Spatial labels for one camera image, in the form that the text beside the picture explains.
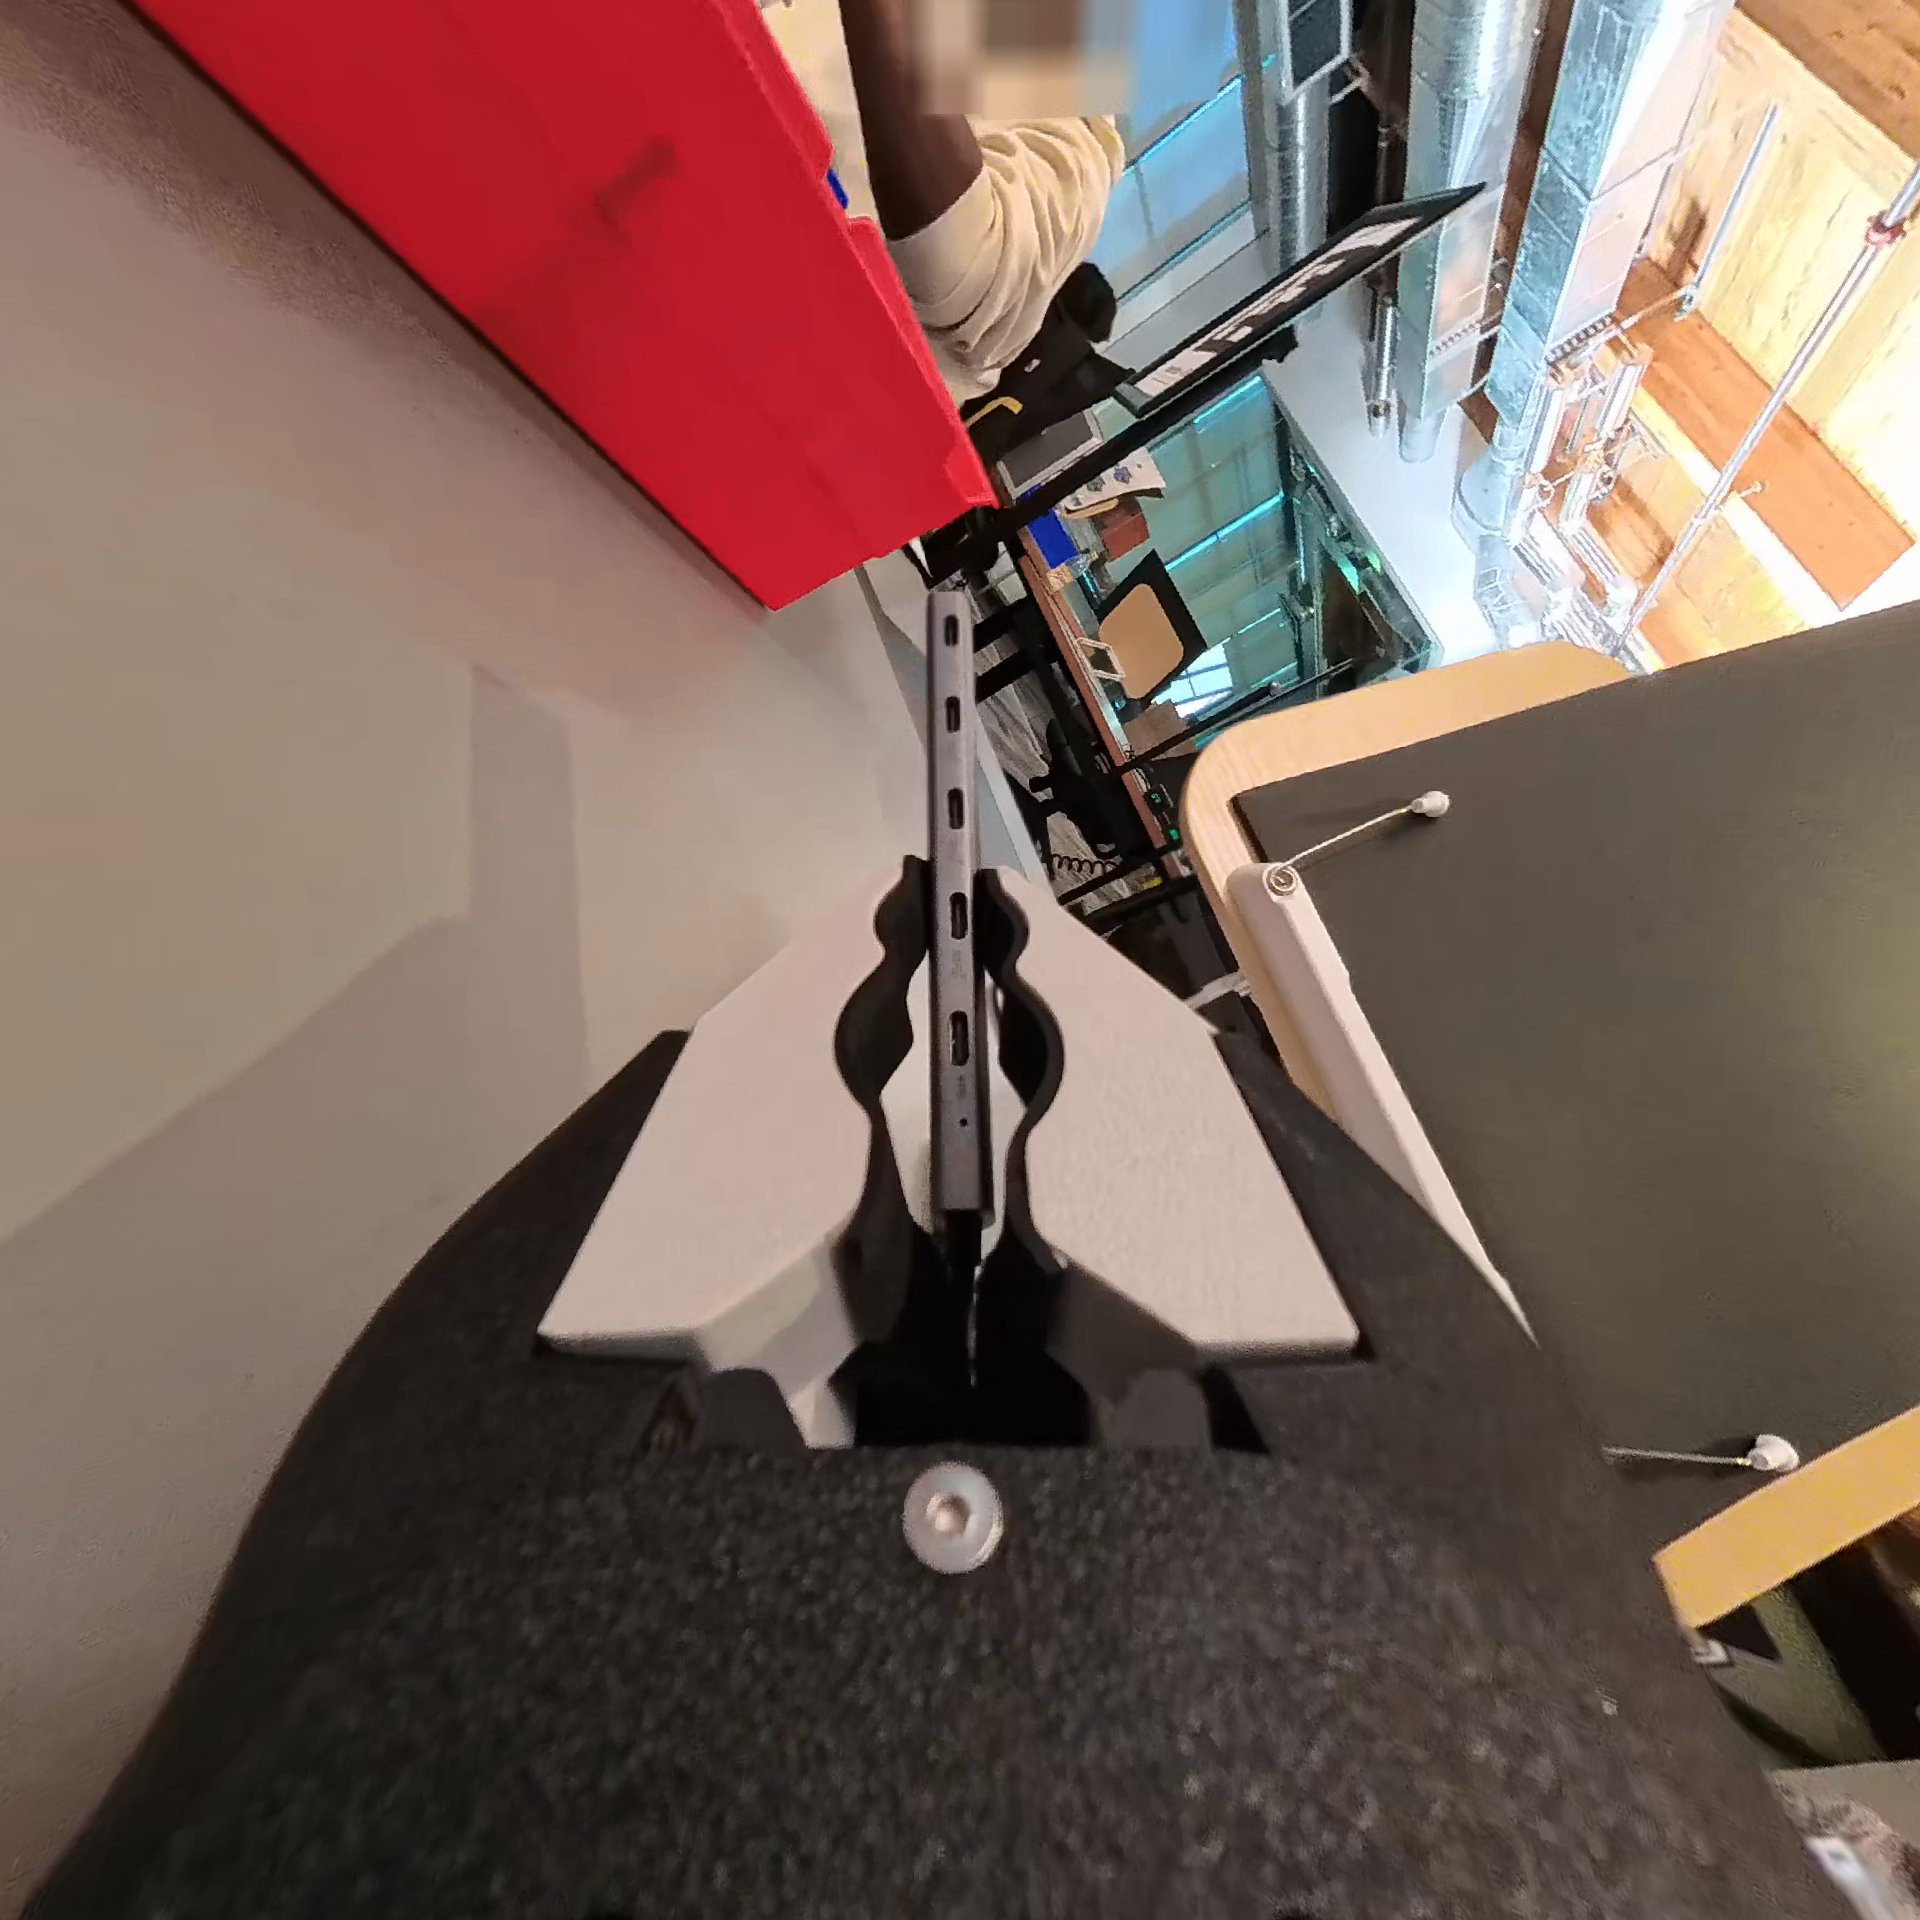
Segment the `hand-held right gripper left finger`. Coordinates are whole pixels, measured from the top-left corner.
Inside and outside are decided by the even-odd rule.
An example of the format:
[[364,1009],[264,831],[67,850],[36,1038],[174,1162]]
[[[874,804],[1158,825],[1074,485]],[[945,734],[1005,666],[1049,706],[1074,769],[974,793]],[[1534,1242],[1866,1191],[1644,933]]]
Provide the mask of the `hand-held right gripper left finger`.
[[852,1444],[833,1374],[861,1333],[834,1260],[874,1121],[834,1034],[880,967],[880,908],[909,876],[901,862],[864,877],[690,1029],[545,1310],[546,1348],[764,1372],[805,1443]]

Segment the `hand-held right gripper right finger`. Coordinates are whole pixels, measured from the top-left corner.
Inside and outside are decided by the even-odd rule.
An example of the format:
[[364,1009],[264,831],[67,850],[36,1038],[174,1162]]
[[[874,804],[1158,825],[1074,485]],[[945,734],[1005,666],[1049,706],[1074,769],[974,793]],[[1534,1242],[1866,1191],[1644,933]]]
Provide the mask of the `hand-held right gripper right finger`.
[[1021,877],[976,883],[996,999],[998,1236],[976,1407],[1004,1443],[1089,1443],[1177,1382],[1358,1358],[1353,1310],[1219,1034]]

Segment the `silver USB hub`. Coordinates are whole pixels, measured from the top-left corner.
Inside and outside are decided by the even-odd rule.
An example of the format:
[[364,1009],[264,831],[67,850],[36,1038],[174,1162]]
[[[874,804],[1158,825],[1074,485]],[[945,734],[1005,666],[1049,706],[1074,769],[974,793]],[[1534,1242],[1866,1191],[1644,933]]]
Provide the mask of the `silver USB hub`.
[[976,950],[976,670],[962,588],[928,596],[928,1117],[945,1223],[995,1211],[986,974]]

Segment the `grey desk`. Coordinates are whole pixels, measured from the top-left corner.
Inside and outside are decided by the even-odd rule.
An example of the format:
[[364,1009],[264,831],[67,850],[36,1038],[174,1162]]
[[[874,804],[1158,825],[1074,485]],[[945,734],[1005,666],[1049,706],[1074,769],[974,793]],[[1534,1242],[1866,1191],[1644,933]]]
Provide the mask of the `grey desk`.
[[921,844],[768,613],[121,4],[4,4],[4,1915],[428,1249]]

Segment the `white bar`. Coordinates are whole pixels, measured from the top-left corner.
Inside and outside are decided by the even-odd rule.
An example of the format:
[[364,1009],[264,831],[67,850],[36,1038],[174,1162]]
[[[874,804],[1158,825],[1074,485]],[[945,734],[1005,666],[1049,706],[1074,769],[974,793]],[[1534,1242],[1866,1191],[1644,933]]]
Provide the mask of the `white bar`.
[[1531,1331],[1518,1293],[1482,1246],[1434,1141],[1361,1009],[1352,974],[1306,877],[1285,862],[1245,862],[1232,873],[1227,897],[1253,941],[1250,975],[1265,978],[1280,996],[1286,1029],[1302,1045],[1324,1108],[1422,1204],[1518,1324]]

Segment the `black panel wooden edge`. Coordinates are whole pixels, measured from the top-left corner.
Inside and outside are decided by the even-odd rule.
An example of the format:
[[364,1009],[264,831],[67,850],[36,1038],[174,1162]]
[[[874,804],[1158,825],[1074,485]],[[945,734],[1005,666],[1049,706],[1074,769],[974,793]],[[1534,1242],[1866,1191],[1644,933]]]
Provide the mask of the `black panel wooden edge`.
[[1540,642],[1244,719],[1182,828],[1302,870],[1482,1246],[1625,1467],[1690,1625],[1916,1510],[1916,606],[1625,675]]

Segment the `black framed marker sign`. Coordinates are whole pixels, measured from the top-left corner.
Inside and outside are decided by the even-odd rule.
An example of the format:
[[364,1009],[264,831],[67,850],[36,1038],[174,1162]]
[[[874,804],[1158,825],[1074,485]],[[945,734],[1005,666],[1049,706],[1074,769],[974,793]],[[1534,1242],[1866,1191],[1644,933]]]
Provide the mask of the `black framed marker sign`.
[[1170,417],[1177,402],[1186,402],[1202,388],[1209,391],[1225,374],[1242,378],[1269,355],[1283,332],[1294,329],[1336,290],[1400,258],[1464,209],[1482,202],[1486,193],[1489,183],[1461,183],[1419,198],[1370,209],[1177,349],[1125,379],[1118,386],[1118,401],[1134,421],[1158,421]]

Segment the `red plastic bin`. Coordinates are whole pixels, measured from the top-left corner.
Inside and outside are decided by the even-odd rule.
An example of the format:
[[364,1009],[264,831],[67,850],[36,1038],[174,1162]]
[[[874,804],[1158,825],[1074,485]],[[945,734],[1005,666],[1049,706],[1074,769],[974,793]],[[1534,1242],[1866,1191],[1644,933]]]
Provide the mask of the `red plastic bin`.
[[136,12],[765,607],[992,505],[755,4]]

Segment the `metal ceiling pipe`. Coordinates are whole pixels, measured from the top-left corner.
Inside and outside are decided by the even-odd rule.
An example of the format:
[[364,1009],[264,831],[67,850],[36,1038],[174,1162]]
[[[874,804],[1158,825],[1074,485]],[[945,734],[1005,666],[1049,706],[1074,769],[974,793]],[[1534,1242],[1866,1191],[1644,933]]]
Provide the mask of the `metal ceiling pipe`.
[[1761,531],[1762,561],[1787,566],[1787,594],[1798,607],[1808,606],[1811,617],[1819,617],[1824,607],[1836,613],[1854,607],[1910,550],[1908,534],[1890,513],[1874,503],[1840,454],[1826,449],[1819,435],[1793,410],[1793,398],[1906,237],[1913,226],[1916,202],[1917,172],[1910,166],[1884,210],[1867,220],[1857,260],[1840,276],[1837,290],[1811,325],[1803,343],[1794,348],[1786,370],[1766,388],[1755,419],[1718,465],[1698,508],[1674,537],[1650,582],[1618,617],[1618,631],[1625,639],[1641,635],[1649,615],[1674,586],[1696,543],[1742,495],[1739,477],[1755,460],[1762,460],[1766,469],[1761,476],[1761,489],[1793,516],[1794,532],[1816,540],[1816,561],[1805,563],[1774,521],[1752,513],[1752,521]]

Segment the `silver ventilation duct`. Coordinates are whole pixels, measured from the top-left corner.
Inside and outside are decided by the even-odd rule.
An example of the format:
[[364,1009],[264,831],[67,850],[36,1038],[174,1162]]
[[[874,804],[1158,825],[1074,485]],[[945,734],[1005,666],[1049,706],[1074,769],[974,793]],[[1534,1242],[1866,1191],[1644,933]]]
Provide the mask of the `silver ventilation duct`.
[[1494,431],[1457,489],[1457,525],[1474,546],[1516,540],[1526,476],[1546,460],[1550,363],[1616,313],[1732,10],[1573,2],[1483,383]]
[[1540,2],[1419,2],[1410,23],[1405,195],[1477,198],[1400,255],[1400,454],[1425,465],[1472,383],[1504,181]]

